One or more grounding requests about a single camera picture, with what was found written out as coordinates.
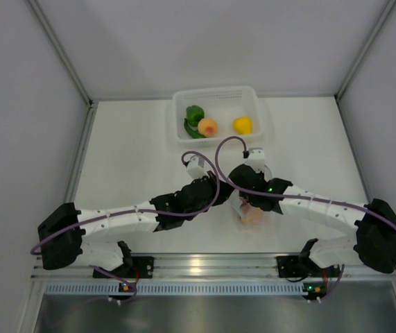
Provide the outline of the clear zip top bag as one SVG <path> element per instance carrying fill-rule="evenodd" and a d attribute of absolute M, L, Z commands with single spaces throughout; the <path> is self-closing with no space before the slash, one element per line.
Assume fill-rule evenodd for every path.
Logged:
<path fill-rule="evenodd" d="M 239 187 L 253 191 L 264 191 L 266 184 L 272 178 L 272 173 L 268 166 L 259 173 L 253 172 L 251 179 L 247 176 L 232 176 L 229 179 Z M 235 189 L 229 197 L 233 215 L 238 221 L 239 228 L 253 228 L 260 225 L 264 220 L 264 212 L 250 204 L 249 194 L 241 193 Z"/>

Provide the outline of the fake orange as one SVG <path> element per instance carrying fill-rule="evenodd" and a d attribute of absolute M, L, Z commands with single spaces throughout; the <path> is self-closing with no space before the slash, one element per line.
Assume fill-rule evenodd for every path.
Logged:
<path fill-rule="evenodd" d="M 249 210 L 245 216 L 241 218 L 241 222 L 245 225 L 258 225 L 263 219 L 263 212 L 261 210 Z"/>

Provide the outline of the green fake chili pepper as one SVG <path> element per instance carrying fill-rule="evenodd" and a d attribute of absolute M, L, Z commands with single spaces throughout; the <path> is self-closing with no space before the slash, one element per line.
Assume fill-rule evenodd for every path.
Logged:
<path fill-rule="evenodd" d="M 197 130 L 194 130 L 188 123 L 187 119 L 184 119 L 183 123 L 184 129 L 186 133 L 190 136 L 192 139 L 205 139 L 206 136 L 200 134 Z"/>

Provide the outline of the fake peach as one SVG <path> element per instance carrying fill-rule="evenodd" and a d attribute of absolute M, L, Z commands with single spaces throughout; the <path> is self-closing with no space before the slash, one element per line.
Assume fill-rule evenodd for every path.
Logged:
<path fill-rule="evenodd" d="M 198 132 L 204 137 L 214 137 L 218 132 L 218 124 L 214 119 L 203 118 L 198 123 Z"/>

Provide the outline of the green fake bell pepper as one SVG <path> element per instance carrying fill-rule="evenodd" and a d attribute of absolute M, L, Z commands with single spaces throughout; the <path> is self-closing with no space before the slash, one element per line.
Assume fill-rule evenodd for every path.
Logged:
<path fill-rule="evenodd" d="M 197 127 L 199 122 L 205 118 L 205 111 L 198 105 L 190 105 L 186 109 L 187 123 Z"/>

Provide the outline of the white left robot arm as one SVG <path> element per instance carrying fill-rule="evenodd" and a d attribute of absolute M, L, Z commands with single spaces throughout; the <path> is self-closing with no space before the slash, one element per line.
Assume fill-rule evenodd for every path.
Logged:
<path fill-rule="evenodd" d="M 48 271 L 68 266 L 97 266 L 127 276 L 131 251 L 124 238 L 136 232 L 179 228 L 209 208 L 222 205 L 233 188 L 214 176 L 203 176 L 181 190 L 132 207 L 80 210 L 64 203 L 38 227 L 39 246 L 32 250 Z"/>

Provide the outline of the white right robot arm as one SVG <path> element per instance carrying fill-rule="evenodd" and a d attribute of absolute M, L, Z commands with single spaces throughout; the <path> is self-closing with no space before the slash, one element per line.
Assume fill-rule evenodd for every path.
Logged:
<path fill-rule="evenodd" d="M 242 164 L 228 176 L 253 207 L 323 225 L 341 233 L 337 238 L 315 237 L 300 252 L 299 265 L 316 275 L 333 265 L 364 264 L 380 272 L 396 271 L 396 213 L 384 200 L 352 204 L 303 190 L 289 180 L 266 180 L 263 172 Z"/>

